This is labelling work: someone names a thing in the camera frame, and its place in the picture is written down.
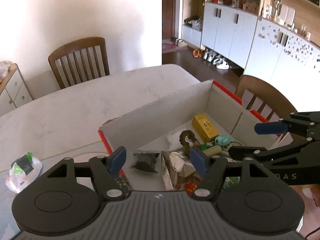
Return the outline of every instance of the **orange slipper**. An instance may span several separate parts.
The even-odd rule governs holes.
[[[204,56],[205,51],[202,49],[199,53],[199,57],[203,57]]]
[[[199,49],[193,51],[193,57],[199,57]]]

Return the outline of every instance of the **wooden chair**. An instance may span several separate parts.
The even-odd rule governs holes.
[[[242,75],[240,77],[238,87],[236,88],[235,95],[239,98],[243,98],[244,92],[249,91],[253,94],[252,99],[248,103],[246,109],[251,110],[255,100],[257,98],[262,100],[257,112],[261,114],[263,109],[267,106],[270,107],[271,112],[266,117],[270,120],[274,113],[278,115],[279,118],[284,118],[290,115],[290,113],[297,112],[294,106],[289,102],[287,98],[284,97],[277,89],[271,86],[269,83],[258,79],[256,77]],[[293,141],[301,140],[302,137],[291,134]]]
[[[101,37],[89,37],[89,38],[84,38],[84,39],[80,39],[80,40],[77,40],[77,41],[70,42],[70,43],[65,44],[62,47],[56,49],[48,57],[48,61],[49,61],[49,64],[51,66],[51,69],[53,71],[53,74],[56,77],[57,82],[58,82],[58,84],[59,84],[61,89],[66,87],[64,82],[63,82],[63,78],[60,75],[60,73],[62,74],[62,72],[64,74],[64,79],[67,81],[68,85],[71,86],[70,77],[68,76],[68,70],[65,67],[65,59],[63,59],[64,57],[67,58],[69,72],[71,73],[71,76],[72,76],[72,79],[74,81],[74,84],[77,84],[79,80],[80,80],[80,82],[84,82],[84,81],[88,81],[89,80],[88,70],[87,70],[87,66],[86,66],[86,63],[85,63],[85,58],[84,58],[84,55],[83,55],[84,53],[82,51],[84,49],[86,50],[87,60],[88,60],[87,62],[89,64],[89,68],[90,68],[90,72],[91,72],[92,78],[97,78],[95,76],[95,74],[94,74],[93,64],[92,64],[91,56],[90,56],[90,53],[89,53],[89,48],[90,47],[92,47],[92,49],[93,49],[93,57],[94,57],[94,61],[95,61],[95,66],[97,68],[98,76],[101,77],[101,70],[100,70],[100,66],[99,66],[99,60],[98,60],[98,56],[97,56],[97,51],[95,49],[96,46],[100,46],[104,73],[105,73],[106,76],[108,76],[108,75],[110,75],[110,72],[109,72],[109,66],[108,66],[106,42],[105,42],[105,39],[101,38]],[[83,68],[83,72],[84,72],[85,77],[83,77],[83,75],[81,73],[81,70],[80,70],[80,64],[78,62],[79,56],[78,56],[78,58],[76,56],[76,53],[78,54],[78,51],[80,53],[81,64],[82,64],[82,68]],[[59,72],[59,69],[58,69],[58,67],[56,65],[56,61],[57,60],[60,60],[60,63],[61,63],[62,70],[60,72]],[[78,81],[77,81],[77,78],[76,78],[76,75],[75,75],[74,67],[76,68],[76,71],[78,73],[78,77],[79,77]]]

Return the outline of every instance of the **dark floor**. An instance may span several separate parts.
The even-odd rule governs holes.
[[[188,71],[196,79],[202,81],[215,79],[231,92],[235,92],[243,69],[240,67],[228,70],[217,69],[212,63],[202,58],[194,58],[193,49],[162,54],[162,64],[177,64]]]

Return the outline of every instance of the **doorway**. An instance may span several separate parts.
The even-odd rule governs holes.
[[[176,0],[162,0],[162,39],[175,36],[175,7]]]

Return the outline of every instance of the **doormat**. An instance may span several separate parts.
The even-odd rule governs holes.
[[[175,52],[185,49],[188,49],[188,46],[178,47],[171,39],[162,40],[162,53]]]

